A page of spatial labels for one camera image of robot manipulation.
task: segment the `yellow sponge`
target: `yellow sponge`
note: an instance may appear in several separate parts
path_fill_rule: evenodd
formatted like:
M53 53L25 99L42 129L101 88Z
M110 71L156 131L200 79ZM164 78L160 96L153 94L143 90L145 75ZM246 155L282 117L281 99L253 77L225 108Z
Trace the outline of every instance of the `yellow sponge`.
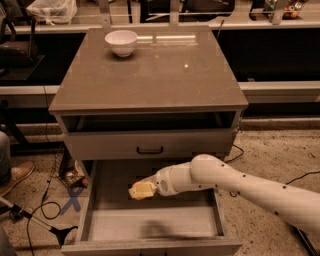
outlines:
M129 189L129 194L133 199L142 200L146 197L152 197L156 190L157 187L152 182L138 181L132 185L132 188Z

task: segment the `black cable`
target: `black cable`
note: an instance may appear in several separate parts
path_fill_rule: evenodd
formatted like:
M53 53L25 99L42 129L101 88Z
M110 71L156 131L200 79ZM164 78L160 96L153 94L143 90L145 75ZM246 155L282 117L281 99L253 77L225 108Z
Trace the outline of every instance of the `black cable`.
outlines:
M50 177L49 179L47 180L47 183L48 183L48 186L45 190L45 192L43 193L43 196L41 198L41 204L40 206L38 206L36 209L33 210L33 212L31 213L31 215L33 215L39 208L41 209L41 212L43 214L43 216L47 219L47 220L53 220L55 218L57 218L59 216L59 214L61 213L61 206L57 203L57 202L47 202L47 203L44 203L44 201L46 200L47 198L47 194L48 194L48 191L49 191L49 187L51 185L51 181L52 181L52 178L54 177L53 176L53 173L55 172L56 170L56 167L57 167L57 158L58 158L58 154L61 153L61 150L63 148L63 143L61 143L59 149L58 149L58 152L54 155L54 162L53 162L53 166L51 168L51 171L50 171ZM46 215L46 213L44 212L43 210L43 206L45 205L48 205L48 204L54 204L58 207L58 213L56 215L54 215L53 217L48 217ZM28 241L29 241L29 247L30 247L30 251L32 253L32 255L34 256L34 250L33 250L33 246L32 246L32 242L31 242L31 237L30 237L30 232L29 232L29 223L30 223L30 219L28 219L28 222L27 222L27 236L28 236Z
M58 206L58 213L57 213L54 217L47 218L46 215L45 215L44 212L43 212L42 207L43 207L44 205L48 205L48 204L55 204L55 205ZM60 205L59 205L57 202L47 202L47 203L43 203L43 202L42 202L40 206L38 206L36 209L34 209L34 210L32 211L31 215L33 216L33 214L34 214L39 208L41 208L42 213L44 214L45 218L48 219L48 220L53 220L53 219L57 218L57 217L59 216L59 214L61 213L61 207L60 207ZM29 219L28 219L28 222L27 222L27 236L28 236L28 241L29 241L29 247L30 247L31 254L34 256L34 250L33 250L32 242L31 242L31 237L30 237L30 232L29 232L29 223L30 223L30 220L31 220L31 218L29 218Z
M42 87L43 87L43 91L44 91L44 98L46 100L47 109L49 109L49 102L48 102L48 95L47 95L46 87L44 85ZM48 121L49 121L49 117L47 117L47 122L46 122L46 127L45 127L45 135L46 135L47 142L50 142L49 138L48 138Z
M296 181L296 180L300 180L300 179L302 179L302 178L304 178L304 177L306 177L306 176L308 176L308 175L310 175L310 174L319 174L319 173L320 173L320 171L305 173L305 174L303 174L302 176L297 177L297 178L294 178L293 180L287 182L286 185L289 185L290 183L292 183L292 182L294 182L294 181Z
M219 26L219 29L218 29L218 33L217 33L217 41L218 41L218 39L219 39L220 31L221 31L221 28L222 28L223 23L224 23L224 20L222 20L221 23L220 23L220 26Z
M230 160L225 161L225 163L230 163L230 162L238 159L239 157L241 157L241 156L244 154L244 150L243 150L242 148L240 148L239 146L237 146L237 145L235 145L235 144L233 144L232 146L235 147L235 148L237 148L237 149L239 149L239 150L241 151L241 153L240 153L239 155L237 155L236 157L234 157L234 158L232 158L232 159L230 159Z

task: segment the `white bag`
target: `white bag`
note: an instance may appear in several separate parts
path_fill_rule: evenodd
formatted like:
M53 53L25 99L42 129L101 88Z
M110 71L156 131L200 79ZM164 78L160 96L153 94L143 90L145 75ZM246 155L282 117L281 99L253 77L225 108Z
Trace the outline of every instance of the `white bag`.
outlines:
M71 23L77 12L76 0L35 0L27 7L37 21L46 24Z

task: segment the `white bowl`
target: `white bowl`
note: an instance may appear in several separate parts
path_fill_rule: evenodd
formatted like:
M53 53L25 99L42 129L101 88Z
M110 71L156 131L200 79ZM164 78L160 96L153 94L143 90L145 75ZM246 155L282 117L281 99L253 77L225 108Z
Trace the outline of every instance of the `white bowl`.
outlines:
M138 35L130 30L116 30L106 35L105 41L112 52L119 57L127 57L133 53Z

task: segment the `cabinet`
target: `cabinet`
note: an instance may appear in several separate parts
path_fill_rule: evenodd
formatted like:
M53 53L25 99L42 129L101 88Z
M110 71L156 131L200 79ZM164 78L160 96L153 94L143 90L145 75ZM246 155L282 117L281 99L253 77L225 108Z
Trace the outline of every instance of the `cabinet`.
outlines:
M135 28L118 58L90 29L49 111L75 160L94 160L66 255L232 255L216 191L142 202L128 186L199 153L228 155L247 101L207 26Z

